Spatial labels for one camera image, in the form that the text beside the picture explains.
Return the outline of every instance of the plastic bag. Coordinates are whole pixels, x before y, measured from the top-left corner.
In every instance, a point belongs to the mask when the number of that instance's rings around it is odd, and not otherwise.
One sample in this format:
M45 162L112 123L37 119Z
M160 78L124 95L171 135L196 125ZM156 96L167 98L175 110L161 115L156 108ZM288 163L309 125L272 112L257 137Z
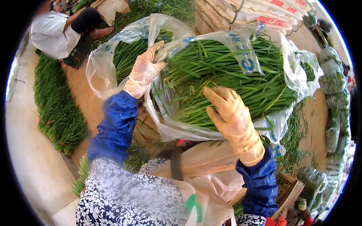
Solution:
M171 43L167 43L163 46L163 48L159 51L158 55L156 56L155 62L163 61L164 59L171 58L175 53L180 51L181 49L185 48L190 41L195 40L203 40L203 39L212 39L221 41L222 43L232 43L230 42L230 34L239 34L239 36L246 36L246 34L250 35L252 32L250 32L250 27L248 29L238 29L237 31L218 31L214 33L209 33L205 35L200 35L197 37L190 37L185 38L183 40L176 40ZM288 55L290 50L289 43L286 40L285 36L280 33L277 30L272 29L270 31L271 39L272 41L277 42L277 46L281 47L281 51L283 53L283 68L285 71L285 80L287 83L287 86L295 91L298 92L298 97L302 96L308 96L308 86L306 84L306 75L304 73L294 74L292 69L290 68L290 64L288 61ZM160 85L159 78L155 79L155 84ZM203 140L221 140L224 139L224 137L216 131L207 130L201 127L195 127L190 126L187 124L182 124L179 122L176 122L172 120L170 117L165 114L165 109L162 106L162 103L160 100L155 97L155 100L157 102L157 106L159 107L159 110L161 112L161 115L163 115L163 118L159 117L158 112L155 110L153 106L153 102L150 96L150 93L154 93L152 85L149 86L146 94L145 94L145 107L147 111L149 112L150 116L152 117L153 121L155 122L158 132L160 133L163 141L172 141L174 139L186 139L186 140L197 140L197 141L203 141ZM172 92L165 92L166 96L165 99L171 99L173 96ZM279 152L281 149L281 145L279 144L279 141L282 139L282 137L285 135L287 130L287 120L292 113L291 109L286 109L282 112L279 112L278 114L274 115L268 115L268 119L273 123L274 128L272 131L259 131L260 134L268 137L271 141L276 141L276 150ZM255 127L260 128L266 128L269 127L268 123L266 122L265 118L260 119L258 121L253 122Z
M315 202L318 193L325 190L328 183L327 175L307 166L300 170L297 178L305 184L300 196L307 200L307 205L310 208Z
M327 164L341 164L347 154L350 141L350 136L340 136L336 151L327 155Z
M325 144L327 145L328 153L334 153L338 138L340 135L340 118L336 109L330 109L328 114L328 124L325 129Z
M127 25L108 42L93 50L88 58L86 77L90 87L97 97L106 100L110 96L122 91L127 79L117 85L113 52L120 41L133 43L139 39L148 39L150 47L156 40L160 30L172 31L172 40L194 36L191 28L181 21L159 13L139 19Z
M323 72L324 76L319 78L319 84L323 93L332 94L342 92L347 85L347 78L341 72L336 72L335 74L330 75L327 75L325 70L323 70Z
M314 13L308 12L308 16L303 16L303 22L308 28L313 28L318 20Z
M290 40L289 40L289 46L291 50L290 51L291 57L289 57L289 61L296 62L298 64L307 63L313 69L314 78L311 81L309 81L310 79L307 77L307 86L308 86L307 95L312 97L314 95L314 92L320 87L318 80L321 76L323 76L323 70L319 66L317 57L314 53L308 52L306 50L299 50L296 47L296 45Z
M341 135L350 136L350 121L349 121L349 109L338 109L340 123L341 123Z
M231 226L236 226L234 209L215 193L185 181L169 180L180 190L183 202L192 207L185 226L219 226L228 219L231 219Z
M217 142L212 146L210 143L211 141L202 142L181 154L181 171L185 180L235 169L239 157L234 154L230 143ZM171 163L163 164L150 175L171 178Z
M325 101L329 109L349 109L350 94L347 87L341 93L327 94Z
M323 70L324 75L331 76L335 75L337 72L343 74L343 67L341 64L336 63L334 60L329 60L320 65Z
M329 60L335 61L337 64L341 64L341 60L338 57L338 54L333 47L326 46L320 53L319 53L319 63L322 65Z

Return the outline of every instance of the red object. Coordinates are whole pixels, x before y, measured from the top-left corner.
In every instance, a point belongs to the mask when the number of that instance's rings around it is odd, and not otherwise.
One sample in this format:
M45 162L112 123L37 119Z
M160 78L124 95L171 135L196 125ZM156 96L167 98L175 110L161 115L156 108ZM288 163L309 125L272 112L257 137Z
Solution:
M313 219L312 217L309 217L304 221L304 224L302 226L311 226L312 224L313 224Z
M282 7L284 5L284 2L279 0L271 0L270 3Z
M265 223L265 226L286 226L286 225L287 225L287 220L283 217L279 217L277 223L273 219L268 217Z
M270 217L268 217L266 219L266 223L265 226L275 226L277 223L275 223L275 221L273 219L271 219Z
M185 146L187 143L191 144L191 141L189 140L179 140L176 144L176 146Z

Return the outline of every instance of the concrete floor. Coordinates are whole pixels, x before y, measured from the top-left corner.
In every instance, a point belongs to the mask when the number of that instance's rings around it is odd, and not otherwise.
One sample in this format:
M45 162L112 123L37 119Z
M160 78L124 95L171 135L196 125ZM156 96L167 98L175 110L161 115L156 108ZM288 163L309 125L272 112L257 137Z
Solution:
M38 130L34 103L35 47L28 45L19 60L15 91L6 108L10 157L26 197L48 214L55 225L75 225L79 198L70 192L75 180L61 153Z

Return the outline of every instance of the bundle of green onions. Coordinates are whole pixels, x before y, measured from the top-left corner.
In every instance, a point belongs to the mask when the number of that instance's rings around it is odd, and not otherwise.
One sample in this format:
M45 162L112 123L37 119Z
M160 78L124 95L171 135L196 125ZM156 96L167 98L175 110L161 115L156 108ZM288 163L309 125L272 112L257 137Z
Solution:
M241 205L241 200L239 202L235 203L232 207L234 208L234 216L235 217L244 214L244 209L243 209L243 207Z
M58 60L45 55L39 57L33 88L39 112L39 130L55 143L57 151L70 155L88 134L88 128Z
M85 4L87 3L87 0L80 0L77 5L72 9L73 13L78 12L79 10L81 10L81 8L83 8L85 6Z
M224 44L214 40L190 43L169 62L161 73L162 88L156 90L166 113L174 120L217 131L205 108L213 105L202 94L205 86L226 86L234 89L249 108L252 120L265 114L279 112L292 106L296 92L284 80L282 52L273 42L262 37L252 43L265 76L260 73L243 74L234 55ZM163 91L171 89L175 95L170 101L162 98ZM171 115L169 105L179 102L177 115Z
M141 160L139 156L129 155L128 159L123 161L123 167L125 170L131 173L137 173L141 166L145 164L145 161ZM91 163L88 158L84 155L79 160L79 178L75 180L72 184L72 189L70 190L73 194L80 197L80 193L85 188L85 180L88 177L88 172L90 169Z
M172 32L161 30L155 43L164 40L165 43L172 41ZM125 79L132 71L137 56L144 53L148 48L147 39L140 39L134 43L119 42L114 50L113 64L117 77L117 84Z
M79 160L79 178L73 182L72 189L70 190L73 194L80 197L80 193L83 191L85 187L85 180L88 177L89 168L91 163L89 162L88 158L84 155Z

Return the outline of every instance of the rubber glove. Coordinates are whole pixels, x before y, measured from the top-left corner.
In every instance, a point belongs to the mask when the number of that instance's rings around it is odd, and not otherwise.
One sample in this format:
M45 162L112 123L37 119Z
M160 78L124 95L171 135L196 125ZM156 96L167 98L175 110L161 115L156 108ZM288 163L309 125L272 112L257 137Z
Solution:
M254 166L264 156L264 146L254 129L248 107L240 96L226 87L205 87L204 95L216 107L206 111L219 132L230 142L234 153L245 166Z
M163 40L153 44L146 52L139 55L123 88L132 97L139 99L158 73L167 65L166 62L153 64L155 52L163 46Z

